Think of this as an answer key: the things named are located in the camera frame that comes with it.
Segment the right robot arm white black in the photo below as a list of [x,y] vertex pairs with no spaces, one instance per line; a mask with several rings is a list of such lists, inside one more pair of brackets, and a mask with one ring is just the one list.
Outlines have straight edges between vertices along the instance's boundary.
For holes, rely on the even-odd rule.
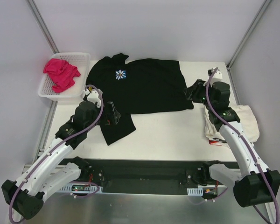
[[220,161],[207,161],[193,176],[193,181],[203,186],[214,181],[222,183],[233,190],[241,207],[276,203],[280,173],[271,170],[249,142],[240,118],[229,106],[229,84],[218,81],[206,85],[205,81],[198,79],[184,93],[187,100],[206,107],[211,124],[223,136],[240,169],[240,173],[236,173]]

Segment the black t shirt daisy logo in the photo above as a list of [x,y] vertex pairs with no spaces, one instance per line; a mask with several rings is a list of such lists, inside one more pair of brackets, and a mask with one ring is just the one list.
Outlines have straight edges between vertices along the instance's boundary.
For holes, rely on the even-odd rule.
[[90,70],[86,84],[102,91],[104,103],[113,102],[121,117],[118,124],[101,126],[107,143],[126,137],[136,130],[133,114],[192,110],[186,99],[185,78],[176,60],[140,59],[126,63],[127,55],[104,57]]

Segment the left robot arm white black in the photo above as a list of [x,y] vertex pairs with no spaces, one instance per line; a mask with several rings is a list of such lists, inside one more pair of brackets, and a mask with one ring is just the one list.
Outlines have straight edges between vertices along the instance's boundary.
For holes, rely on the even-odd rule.
[[9,205],[9,221],[16,222],[13,220],[14,211],[24,219],[33,218],[62,186],[75,180],[86,181],[93,171],[90,164],[78,156],[55,174],[52,171],[86,139],[92,128],[116,125],[119,119],[120,113],[111,101],[106,104],[81,102],[34,164],[15,181],[6,180],[2,184],[3,196]]

